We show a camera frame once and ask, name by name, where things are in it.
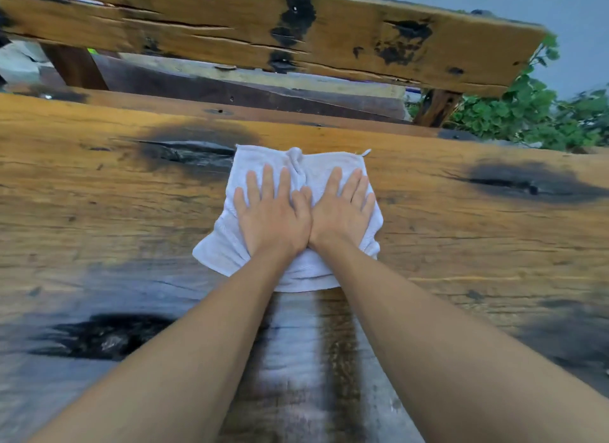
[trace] right hand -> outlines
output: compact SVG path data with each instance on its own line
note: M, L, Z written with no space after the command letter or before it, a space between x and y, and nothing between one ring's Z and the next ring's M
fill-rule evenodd
M338 195L342 169L335 167L330 174L322 198L313 208L313 226L309 246L318 250L326 239L347 239L359 247L375 208L375 195L366 195L368 177L356 169Z

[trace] left hand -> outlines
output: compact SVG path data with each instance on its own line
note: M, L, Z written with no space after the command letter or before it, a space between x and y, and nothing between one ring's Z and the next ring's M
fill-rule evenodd
M262 192L258 189L256 173L247 173L246 205L243 188L234 192L234 206L239 217L241 233L250 256L263 248L284 246L291 257L301 253L309 242L311 233L311 189L308 186L292 193L290 205L290 172L284 167L279 176L279 188L275 197L273 168L266 164L263 170Z

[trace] sky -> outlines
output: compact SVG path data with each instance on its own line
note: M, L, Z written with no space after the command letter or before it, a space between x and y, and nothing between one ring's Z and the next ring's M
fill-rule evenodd
M405 0L451 10L489 10L540 23L558 35L561 58L534 77L568 98L609 83L609 0Z

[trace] bench leg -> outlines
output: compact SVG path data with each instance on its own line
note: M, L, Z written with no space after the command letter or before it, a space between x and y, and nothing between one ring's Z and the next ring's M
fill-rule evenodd
M425 95L413 123L423 127L441 127L453 114L459 100L461 100L461 93L431 89Z
M87 49L43 43L40 46L66 85L108 90L102 73Z

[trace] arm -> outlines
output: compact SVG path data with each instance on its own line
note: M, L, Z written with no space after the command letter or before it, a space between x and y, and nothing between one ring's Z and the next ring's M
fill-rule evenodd
M372 210L367 179L355 174L338 197L340 176L332 174L313 210L311 246L343 287L428 443L607 440L609 400L361 252L354 243Z
M37 432L31 442L213 441L235 394L264 310L279 279L307 245L310 191L294 192L282 170L273 198L248 173L246 206L235 206L252 259L180 320L144 344Z

